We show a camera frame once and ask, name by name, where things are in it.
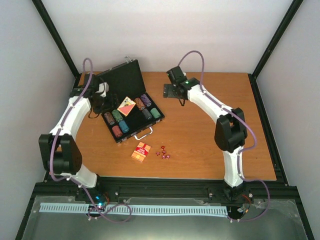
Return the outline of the brown green poker chip stack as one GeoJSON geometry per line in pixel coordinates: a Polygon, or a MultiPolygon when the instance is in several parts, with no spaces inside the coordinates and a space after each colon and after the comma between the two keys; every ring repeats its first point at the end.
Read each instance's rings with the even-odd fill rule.
{"type": "Polygon", "coordinates": [[[113,126],[116,123],[113,115],[110,112],[106,112],[103,116],[109,125],[113,126]]]}

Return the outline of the green yellow poker chip stack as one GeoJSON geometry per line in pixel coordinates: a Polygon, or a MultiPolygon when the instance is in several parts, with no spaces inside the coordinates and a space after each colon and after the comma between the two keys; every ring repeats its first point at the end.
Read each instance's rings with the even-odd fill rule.
{"type": "Polygon", "coordinates": [[[114,117],[115,121],[117,123],[123,121],[123,116],[121,115],[121,113],[117,110],[117,109],[114,109],[112,112],[111,112],[112,116],[114,117]]]}

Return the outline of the ace of spades card box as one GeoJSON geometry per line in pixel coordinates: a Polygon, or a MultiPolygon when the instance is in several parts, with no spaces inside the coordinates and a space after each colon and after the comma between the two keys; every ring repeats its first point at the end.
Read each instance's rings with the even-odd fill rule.
{"type": "Polygon", "coordinates": [[[136,106],[136,103],[131,98],[126,96],[124,100],[121,102],[121,104],[119,105],[119,107],[117,108],[117,110],[121,114],[123,114],[125,117],[127,117],[135,106],[136,106]]]}

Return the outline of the blue poker chip stack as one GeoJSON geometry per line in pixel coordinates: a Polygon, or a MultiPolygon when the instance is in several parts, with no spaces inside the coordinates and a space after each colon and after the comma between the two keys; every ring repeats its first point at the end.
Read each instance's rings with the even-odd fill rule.
{"type": "Polygon", "coordinates": [[[130,128],[128,127],[127,123],[124,120],[121,120],[118,123],[118,126],[123,133],[127,133],[130,130],[130,128]]]}

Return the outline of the pink red poker chip stack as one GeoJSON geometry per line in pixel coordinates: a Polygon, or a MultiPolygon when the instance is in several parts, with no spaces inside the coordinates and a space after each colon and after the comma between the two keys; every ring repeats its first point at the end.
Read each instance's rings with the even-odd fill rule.
{"type": "Polygon", "coordinates": [[[118,125],[113,126],[111,130],[116,138],[120,138],[123,136],[123,132],[118,125]]]}

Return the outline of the purple poker chip stack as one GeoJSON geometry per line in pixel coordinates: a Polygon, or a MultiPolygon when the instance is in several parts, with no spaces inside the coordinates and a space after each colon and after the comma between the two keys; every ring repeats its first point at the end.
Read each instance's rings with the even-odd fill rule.
{"type": "Polygon", "coordinates": [[[140,99],[141,101],[143,102],[143,104],[146,106],[146,107],[150,107],[152,105],[152,102],[151,100],[149,99],[149,97],[146,95],[146,94],[142,94],[140,96],[140,99]]]}

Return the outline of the orange red poker chip stack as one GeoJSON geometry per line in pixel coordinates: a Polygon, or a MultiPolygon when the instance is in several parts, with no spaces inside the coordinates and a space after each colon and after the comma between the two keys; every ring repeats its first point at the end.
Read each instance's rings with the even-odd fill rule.
{"type": "Polygon", "coordinates": [[[139,97],[135,98],[134,102],[140,111],[143,111],[146,108],[145,104],[139,97]]]}

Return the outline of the dark grey poker chip stack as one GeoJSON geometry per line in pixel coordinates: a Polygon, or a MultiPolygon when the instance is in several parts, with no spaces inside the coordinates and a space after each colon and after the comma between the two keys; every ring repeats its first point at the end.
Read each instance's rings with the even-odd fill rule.
{"type": "Polygon", "coordinates": [[[150,120],[150,119],[152,119],[152,114],[149,112],[149,110],[148,109],[143,109],[142,111],[141,111],[142,113],[143,113],[143,115],[144,115],[144,117],[145,117],[145,119],[146,120],[150,120]]]}

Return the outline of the red texas holdem card box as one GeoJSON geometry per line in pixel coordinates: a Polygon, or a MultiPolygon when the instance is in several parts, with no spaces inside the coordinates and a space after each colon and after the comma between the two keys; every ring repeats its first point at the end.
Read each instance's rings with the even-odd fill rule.
{"type": "Polygon", "coordinates": [[[148,156],[151,148],[152,147],[150,145],[140,141],[136,146],[135,150],[132,152],[131,157],[134,160],[143,163],[145,161],[145,158],[148,156]]]}

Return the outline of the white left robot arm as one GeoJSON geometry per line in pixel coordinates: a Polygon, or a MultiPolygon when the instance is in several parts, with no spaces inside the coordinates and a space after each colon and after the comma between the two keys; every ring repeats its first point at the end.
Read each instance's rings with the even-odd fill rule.
{"type": "Polygon", "coordinates": [[[86,195],[92,201],[103,198],[104,188],[97,184],[98,175],[90,171],[82,160],[82,154],[76,144],[78,130],[85,116],[92,107],[102,111],[103,107],[113,103],[108,94],[107,83],[99,84],[98,88],[76,88],[68,100],[67,107],[56,126],[48,133],[41,134],[38,139],[43,167],[51,178],[74,181],[79,187],[85,187],[86,195]]]}

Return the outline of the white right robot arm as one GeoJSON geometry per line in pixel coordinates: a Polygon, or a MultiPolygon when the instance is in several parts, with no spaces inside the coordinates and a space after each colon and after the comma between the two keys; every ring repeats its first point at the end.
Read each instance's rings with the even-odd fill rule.
{"type": "Polygon", "coordinates": [[[200,107],[215,123],[214,141],[224,158],[223,193],[228,201],[235,201],[244,191],[243,155],[248,136],[244,126],[244,112],[231,108],[209,93],[196,78],[185,75],[169,77],[172,91],[180,100],[188,100],[200,107]]]}

